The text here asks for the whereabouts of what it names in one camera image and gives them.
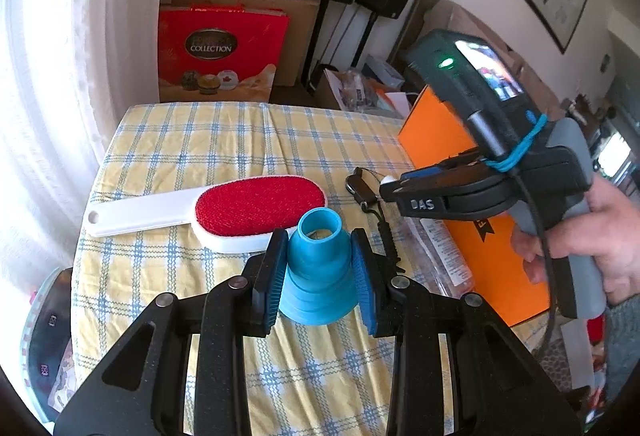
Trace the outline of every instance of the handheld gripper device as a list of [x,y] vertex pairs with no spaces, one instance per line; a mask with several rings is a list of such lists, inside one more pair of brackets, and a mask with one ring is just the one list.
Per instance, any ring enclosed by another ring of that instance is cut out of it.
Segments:
[[[545,230],[589,212],[584,193],[593,168],[578,124],[548,122],[489,44],[434,30],[406,59],[478,148],[382,184],[385,201],[395,202],[402,215],[431,219],[475,221],[508,210],[522,231],[543,239],[543,248]],[[593,258],[551,261],[546,248],[552,306],[557,294],[566,317],[602,314],[606,296]]]

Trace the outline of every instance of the blue silicone cup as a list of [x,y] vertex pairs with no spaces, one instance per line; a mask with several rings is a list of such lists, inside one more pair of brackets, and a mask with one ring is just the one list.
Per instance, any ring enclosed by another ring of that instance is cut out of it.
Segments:
[[[318,229],[331,235],[308,237]],[[307,326],[331,324],[357,304],[350,237],[333,210],[313,209],[300,218],[289,239],[288,263],[280,311],[291,320]]]

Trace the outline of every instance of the table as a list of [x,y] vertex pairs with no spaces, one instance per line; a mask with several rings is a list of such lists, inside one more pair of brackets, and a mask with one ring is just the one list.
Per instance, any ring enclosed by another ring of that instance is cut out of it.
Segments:
[[[365,228],[382,252],[375,220],[344,188],[354,167],[398,175],[413,168],[397,135],[401,121],[258,103],[172,103],[132,107],[98,172],[90,202],[200,187],[258,175],[296,174],[318,183],[344,228]],[[421,274],[385,213],[407,275]],[[241,272],[249,254],[200,246],[188,225],[94,239],[84,229],[74,261],[72,343],[79,382],[156,295],[206,293]],[[519,327],[534,344],[540,323]],[[185,431],[193,427],[198,337],[191,346]],[[394,342],[367,336],[358,308],[330,326],[282,315],[267,339],[245,339],[246,384],[255,435],[384,434]],[[449,372],[444,361],[444,374]],[[452,409],[446,402],[450,427]]]

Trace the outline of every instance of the speaker stand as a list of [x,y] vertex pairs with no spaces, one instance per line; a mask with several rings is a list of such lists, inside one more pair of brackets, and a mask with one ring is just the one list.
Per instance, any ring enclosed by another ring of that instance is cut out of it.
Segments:
[[360,43],[358,44],[356,54],[353,57],[353,62],[351,62],[351,67],[356,67],[358,65],[360,57],[362,56],[362,51],[364,51],[364,46],[367,45],[367,40],[369,40],[369,35],[371,34],[371,30],[373,29],[373,26],[376,24],[377,20],[378,14],[372,11],[371,15],[369,15],[369,22],[367,22],[367,27],[364,28],[364,33],[362,34],[362,38],[360,39]]
[[329,0],[320,0],[318,6],[318,16],[316,17],[316,24],[314,30],[311,33],[311,42],[309,43],[309,49],[306,52],[305,65],[302,67],[302,75],[300,76],[300,82],[307,87],[309,82],[309,71],[311,70],[311,62],[314,59],[314,53],[316,53],[316,46],[318,45],[318,37],[320,36],[320,30],[322,29],[322,22],[324,21],[324,14],[329,7]]

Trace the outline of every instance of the red lint brush pad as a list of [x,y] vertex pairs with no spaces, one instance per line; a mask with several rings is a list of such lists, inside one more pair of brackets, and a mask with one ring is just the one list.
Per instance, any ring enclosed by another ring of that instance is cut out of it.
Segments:
[[265,176],[231,181],[202,193],[199,225],[213,235],[237,237],[292,228],[311,209],[326,206],[313,181],[300,176]]

